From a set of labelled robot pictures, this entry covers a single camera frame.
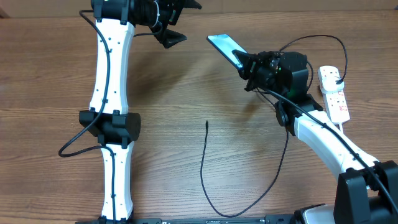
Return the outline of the Samsung Galaxy smartphone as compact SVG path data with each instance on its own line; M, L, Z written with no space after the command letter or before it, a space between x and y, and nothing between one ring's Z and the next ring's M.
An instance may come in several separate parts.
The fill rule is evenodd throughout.
M228 34L208 35L206 39L237 70L243 68L242 63L234 55L233 51L237 50L244 53L246 53L246 51L237 42L235 42Z

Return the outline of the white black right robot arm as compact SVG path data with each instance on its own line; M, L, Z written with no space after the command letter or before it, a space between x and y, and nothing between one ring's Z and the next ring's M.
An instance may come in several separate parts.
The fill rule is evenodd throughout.
M397 164L379 162L348 139L308 94L307 57L298 52L232 51L238 72L256 88L278 99L281 126L307 144L338 181L333 205L295 211L292 223L397 223Z

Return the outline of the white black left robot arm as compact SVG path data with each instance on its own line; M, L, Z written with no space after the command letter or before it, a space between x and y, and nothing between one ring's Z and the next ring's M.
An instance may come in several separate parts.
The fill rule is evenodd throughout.
M92 0L98 35L93 96L79 122L98 140L104 161L104 203L96 223L132 223L131 156L141 130L141 116L129 112L127 70L137 25L147 26L164 48L186 40L169 30L183 9L201 9L195 0Z

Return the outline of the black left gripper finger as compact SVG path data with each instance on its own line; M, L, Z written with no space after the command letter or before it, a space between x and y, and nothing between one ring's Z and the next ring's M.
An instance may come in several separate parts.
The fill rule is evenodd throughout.
M165 49L169 49L177 43L187 40L185 35L169 29L163 30L161 33L155 35L155 38L164 46Z
M202 5L196 0L184 0L184 9L201 9Z

